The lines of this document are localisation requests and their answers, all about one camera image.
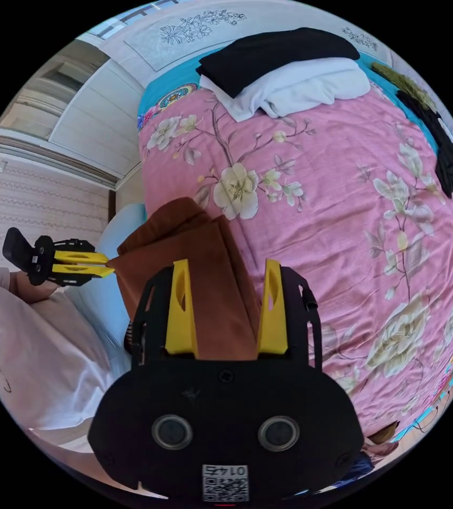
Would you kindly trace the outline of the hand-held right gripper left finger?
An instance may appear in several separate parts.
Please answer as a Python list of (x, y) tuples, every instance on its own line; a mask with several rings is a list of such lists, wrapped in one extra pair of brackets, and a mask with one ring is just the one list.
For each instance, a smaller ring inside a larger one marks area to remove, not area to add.
[(188, 260), (175, 261), (172, 269), (165, 349), (170, 355), (197, 355)]

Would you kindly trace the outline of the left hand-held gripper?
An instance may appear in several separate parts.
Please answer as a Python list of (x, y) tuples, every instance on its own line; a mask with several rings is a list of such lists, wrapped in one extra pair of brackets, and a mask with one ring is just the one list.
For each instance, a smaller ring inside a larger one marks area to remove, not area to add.
[(88, 241), (68, 239), (54, 242), (43, 235), (32, 249), (27, 276), (33, 286), (51, 282), (59, 287), (82, 286), (94, 278), (106, 278), (115, 270), (105, 265), (70, 264), (106, 264), (108, 258), (95, 252)]

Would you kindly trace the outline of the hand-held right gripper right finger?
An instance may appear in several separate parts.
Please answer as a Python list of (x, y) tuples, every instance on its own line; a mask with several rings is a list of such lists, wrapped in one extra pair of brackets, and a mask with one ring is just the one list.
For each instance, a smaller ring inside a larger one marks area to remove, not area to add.
[(267, 259), (257, 337), (257, 353), (285, 354), (287, 349), (288, 339), (281, 265), (276, 260)]

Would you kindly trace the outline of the person's left hand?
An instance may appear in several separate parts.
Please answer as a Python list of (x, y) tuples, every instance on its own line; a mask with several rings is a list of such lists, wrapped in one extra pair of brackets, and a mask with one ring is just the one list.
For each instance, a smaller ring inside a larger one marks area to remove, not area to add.
[(60, 286), (46, 281), (39, 286), (30, 283), (28, 275), (22, 271), (10, 272), (9, 292), (26, 304), (32, 305), (50, 298)]

